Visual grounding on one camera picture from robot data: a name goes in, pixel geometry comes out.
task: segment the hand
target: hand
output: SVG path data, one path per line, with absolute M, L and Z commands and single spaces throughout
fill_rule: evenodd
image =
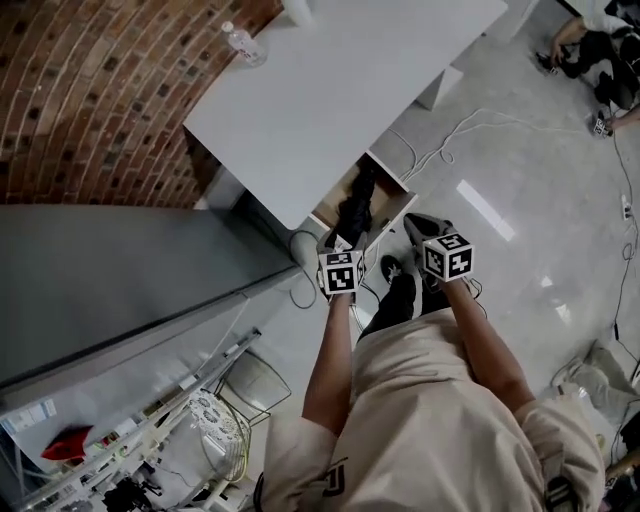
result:
M 551 43 L 551 65 L 557 68 L 563 60 L 562 47 L 554 41 Z

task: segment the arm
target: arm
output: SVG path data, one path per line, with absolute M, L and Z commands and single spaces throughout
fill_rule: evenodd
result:
M 636 105 L 623 116 L 611 117 L 607 121 L 607 126 L 610 130 L 616 131 L 623 126 L 635 123 L 636 121 L 640 121 L 640 105 Z
M 587 33 L 583 18 L 573 18 L 567 21 L 551 41 L 551 64 L 558 66 L 562 62 L 561 46 L 577 43 Z
M 351 294 L 339 295 L 331 301 L 322 346 L 302 409 L 303 418 L 336 436 L 347 421 L 351 397 L 350 304 Z
M 453 309 L 478 384 L 513 413 L 535 400 L 518 361 L 484 317 L 466 284 L 457 279 L 441 283 L 441 287 Z

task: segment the red brick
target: red brick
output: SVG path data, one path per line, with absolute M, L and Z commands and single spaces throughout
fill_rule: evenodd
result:
M 192 204 L 202 151 L 185 154 L 181 125 L 233 57 L 217 29 L 235 18 L 253 30 L 280 9 L 271 0 L 227 5 L 3 5 L 0 54 L 8 65 L 0 69 L 0 130 L 13 143 L 0 154 L 11 161 L 9 175 L 0 176 L 0 203 Z M 18 21 L 26 23 L 21 34 Z M 200 179 L 205 171 L 198 170 Z

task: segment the plastic bottle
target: plastic bottle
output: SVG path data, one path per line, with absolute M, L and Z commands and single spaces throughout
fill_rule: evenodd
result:
M 222 31 L 227 34 L 229 46 L 237 50 L 250 66 L 260 66 L 267 60 L 267 50 L 260 46 L 246 30 L 236 30 L 233 23 L 226 21 L 222 24 Z

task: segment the drawer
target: drawer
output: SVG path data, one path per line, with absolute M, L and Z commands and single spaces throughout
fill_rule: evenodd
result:
M 367 252 L 382 240 L 391 227 L 418 199 L 373 153 L 367 151 L 362 159 L 368 159 L 375 169 L 375 187 L 371 198 L 371 231 L 367 239 Z M 324 199 L 309 215 L 323 229 L 333 228 L 339 218 L 338 206 L 351 194 L 351 183 L 359 169 L 354 164 L 351 169 L 329 191 Z

